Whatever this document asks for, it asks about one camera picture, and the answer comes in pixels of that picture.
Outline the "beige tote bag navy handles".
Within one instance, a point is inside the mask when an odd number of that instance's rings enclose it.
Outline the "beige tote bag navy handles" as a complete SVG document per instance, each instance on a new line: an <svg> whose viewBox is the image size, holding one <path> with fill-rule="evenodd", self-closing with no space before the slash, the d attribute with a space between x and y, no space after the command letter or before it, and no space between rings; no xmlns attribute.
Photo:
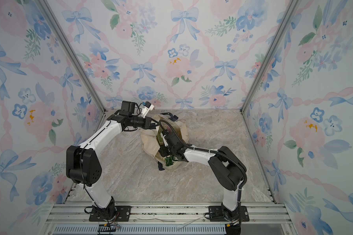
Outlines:
<svg viewBox="0 0 353 235"><path fill-rule="evenodd" d="M159 170L174 170L179 167L181 161L175 158L175 163L173 166L166 166L164 158L159 153L160 146L163 144L163 140L161 137L161 132L163 129L171 132L171 128L173 127L176 130L176 134L186 143L189 141L187 126L184 122L177 119L177 117L171 113L162 113L152 116L152 118L156 121L166 121L169 125L162 124L162 127L157 127L153 130L144 130L140 129L140 137L142 141L143 150L150 156L152 156L159 165Z"/></svg>

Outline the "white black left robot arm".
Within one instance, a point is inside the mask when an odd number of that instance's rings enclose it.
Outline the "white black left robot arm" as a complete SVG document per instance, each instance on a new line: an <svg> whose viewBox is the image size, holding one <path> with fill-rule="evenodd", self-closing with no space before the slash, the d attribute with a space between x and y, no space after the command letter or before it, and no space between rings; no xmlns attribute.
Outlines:
<svg viewBox="0 0 353 235"><path fill-rule="evenodd" d="M132 131L138 128L156 129L157 123L147 117L155 108L150 102L140 106L137 103L123 101L121 108L108 117L103 126L85 142L70 146L66 151L66 176L74 183L82 185L99 209L108 209L114 205L113 197L105 189L102 181L102 166L99 156L104 148L129 127Z"/></svg>

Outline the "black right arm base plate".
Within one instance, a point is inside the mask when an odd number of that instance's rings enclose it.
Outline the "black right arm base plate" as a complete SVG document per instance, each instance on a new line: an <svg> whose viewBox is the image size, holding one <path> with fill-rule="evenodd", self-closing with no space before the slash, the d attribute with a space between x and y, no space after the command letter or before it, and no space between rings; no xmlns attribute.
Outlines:
<svg viewBox="0 0 353 235"><path fill-rule="evenodd" d="M221 206L209 206L206 218L211 222L230 222L236 221L249 222L249 213L247 207L239 205L234 211Z"/></svg>

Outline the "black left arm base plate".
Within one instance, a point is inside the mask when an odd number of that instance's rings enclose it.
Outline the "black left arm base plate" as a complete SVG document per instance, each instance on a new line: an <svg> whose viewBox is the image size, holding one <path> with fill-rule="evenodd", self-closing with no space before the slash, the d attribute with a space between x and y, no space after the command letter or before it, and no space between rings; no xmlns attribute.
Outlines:
<svg viewBox="0 0 353 235"><path fill-rule="evenodd" d="M89 215L90 222L128 222L131 206L115 206L114 212L106 212L95 206L86 207L84 211Z"/></svg>

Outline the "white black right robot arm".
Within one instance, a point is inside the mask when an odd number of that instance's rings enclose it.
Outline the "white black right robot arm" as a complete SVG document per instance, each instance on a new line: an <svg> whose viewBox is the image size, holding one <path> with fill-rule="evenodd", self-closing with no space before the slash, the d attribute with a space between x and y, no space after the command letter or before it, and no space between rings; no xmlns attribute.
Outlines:
<svg viewBox="0 0 353 235"><path fill-rule="evenodd" d="M219 149L198 148L186 144L174 132L164 130L161 137L169 155L178 161L195 162L209 166L217 181L224 189L221 204L223 218L240 221L241 194L247 183L247 169L236 155L226 146Z"/></svg>

